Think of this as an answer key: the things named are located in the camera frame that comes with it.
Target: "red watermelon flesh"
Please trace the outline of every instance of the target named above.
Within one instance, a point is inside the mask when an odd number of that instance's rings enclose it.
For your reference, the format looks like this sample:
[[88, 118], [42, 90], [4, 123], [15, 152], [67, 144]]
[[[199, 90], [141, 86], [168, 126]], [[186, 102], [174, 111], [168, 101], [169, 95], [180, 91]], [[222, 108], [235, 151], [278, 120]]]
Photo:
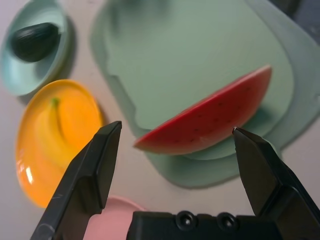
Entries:
[[232, 134], [257, 111], [264, 98], [271, 66], [259, 68], [184, 110], [138, 139], [148, 152], [184, 155], [206, 149]]

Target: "avocado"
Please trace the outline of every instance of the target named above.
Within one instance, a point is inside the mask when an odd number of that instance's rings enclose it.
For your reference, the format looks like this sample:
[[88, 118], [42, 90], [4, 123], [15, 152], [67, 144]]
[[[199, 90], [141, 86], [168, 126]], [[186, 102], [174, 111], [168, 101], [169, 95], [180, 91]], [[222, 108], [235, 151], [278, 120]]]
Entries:
[[14, 32], [10, 38], [13, 53], [26, 62], [38, 62], [48, 56], [59, 42], [59, 29], [45, 22], [27, 26]]

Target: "green cutting board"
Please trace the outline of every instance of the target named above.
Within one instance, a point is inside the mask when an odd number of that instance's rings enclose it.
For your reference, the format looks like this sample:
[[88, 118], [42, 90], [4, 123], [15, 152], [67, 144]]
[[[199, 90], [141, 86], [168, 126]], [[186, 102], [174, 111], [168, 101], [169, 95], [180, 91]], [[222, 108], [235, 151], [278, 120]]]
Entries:
[[[294, 69], [295, 91], [292, 104], [284, 117], [266, 136], [266, 139], [272, 142], [277, 149], [281, 149], [301, 133], [319, 113], [320, 104], [315, 94], [320, 92], [320, 70], [316, 68], [320, 61], [320, 51], [310, 37], [268, 1], [250, 0], [249, 3], [251, 7], [256, 7], [255, 10], [259, 11], [259, 17], [263, 17], [268, 27], [274, 30], [273, 33], [283, 44]], [[105, 5], [92, 26], [90, 35], [92, 54], [116, 97], [131, 131], [135, 136], [140, 137], [148, 131], [137, 126], [136, 109], [132, 100], [128, 97], [119, 79], [111, 77], [106, 68], [106, 62], [110, 62], [105, 48], [104, 34], [108, 14], [109, 8]], [[208, 161], [151, 153], [147, 153], [147, 156], [164, 178], [175, 185], [186, 188], [205, 187], [239, 174], [235, 154]]]
[[[135, 121], [152, 130], [238, 77], [273, 66], [269, 91], [249, 131], [261, 136], [293, 96], [289, 61], [268, 27], [242, 0], [111, 1], [104, 26], [107, 69], [135, 106]], [[230, 141], [213, 158], [234, 153]]]

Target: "mint green tray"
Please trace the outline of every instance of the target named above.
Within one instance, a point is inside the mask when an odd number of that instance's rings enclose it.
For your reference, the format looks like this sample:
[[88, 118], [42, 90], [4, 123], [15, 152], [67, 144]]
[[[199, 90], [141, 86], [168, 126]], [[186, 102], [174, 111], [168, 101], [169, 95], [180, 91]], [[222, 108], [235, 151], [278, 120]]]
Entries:
[[[294, 91], [291, 65], [268, 27], [242, 0], [171, 0], [162, 12], [157, 0], [108, 3], [101, 29], [106, 67], [135, 106], [140, 128], [156, 128], [265, 64], [273, 67], [271, 83], [245, 128], [264, 136], [286, 113]], [[186, 157], [212, 160], [234, 153], [229, 138]]]
[[[320, 93], [319, 47], [295, 23], [279, 12], [267, 1], [251, 0], [251, 7], [265, 21], [287, 52], [294, 70], [294, 99], [284, 118], [266, 136], [277, 149], [294, 139], [317, 116], [320, 110], [317, 93]], [[126, 116], [129, 126], [137, 137], [147, 133], [135, 122], [135, 106], [128, 97], [121, 82], [110, 76], [106, 69], [108, 53], [105, 48], [104, 23], [107, 13], [105, 6], [92, 28], [91, 50], [101, 72], [114, 93]], [[196, 188], [211, 185], [238, 175], [235, 154], [215, 160], [198, 161], [183, 156], [165, 156], [147, 153], [158, 172], [168, 181], [182, 187]]]
[[[16, 30], [40, 23], [59, 27], [59, 44], [52, 53], [38, 62], [24, 62], [13, 55], [9, 43]], [[61, 69], [70, 46], [70, 26], [63, 9], [55, 0], [31, 0], [17, 13], [10, 24], [1, 48], [1, 75], [4, 86], [15, 95], [29, 94], [48, 84]]]

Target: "banana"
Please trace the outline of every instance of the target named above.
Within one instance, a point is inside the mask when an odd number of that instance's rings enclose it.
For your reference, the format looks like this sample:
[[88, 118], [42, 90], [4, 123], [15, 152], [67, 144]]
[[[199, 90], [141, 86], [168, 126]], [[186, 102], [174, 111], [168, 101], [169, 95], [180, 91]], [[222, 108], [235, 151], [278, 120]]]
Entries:
[[48, 160], [65, 171], [77, 155], [75, 148], [64, 139], [58, 115], [59, 99], [53, 98], [50, 104], [37, 117], [34, 125], [36, 142]]

